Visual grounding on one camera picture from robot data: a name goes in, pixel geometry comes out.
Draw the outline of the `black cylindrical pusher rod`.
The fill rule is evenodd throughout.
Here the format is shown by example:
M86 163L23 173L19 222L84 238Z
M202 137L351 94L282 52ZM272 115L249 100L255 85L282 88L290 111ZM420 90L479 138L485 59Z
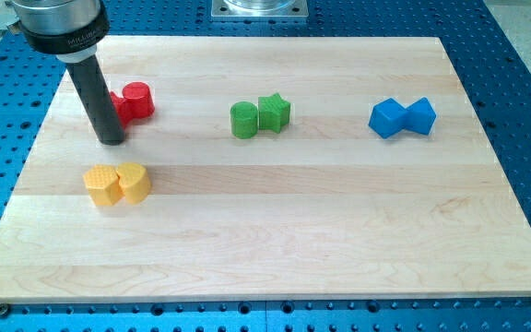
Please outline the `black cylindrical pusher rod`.
M92 55L66 69L84 106L97 139L104 145L116 146L125 140L125 131L112 103L98 59Z

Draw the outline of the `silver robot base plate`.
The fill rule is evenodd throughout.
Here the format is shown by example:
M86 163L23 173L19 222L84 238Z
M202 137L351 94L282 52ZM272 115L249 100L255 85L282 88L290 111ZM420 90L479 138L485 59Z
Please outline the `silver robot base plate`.
M212 0L212 18L306 18L307 0Z

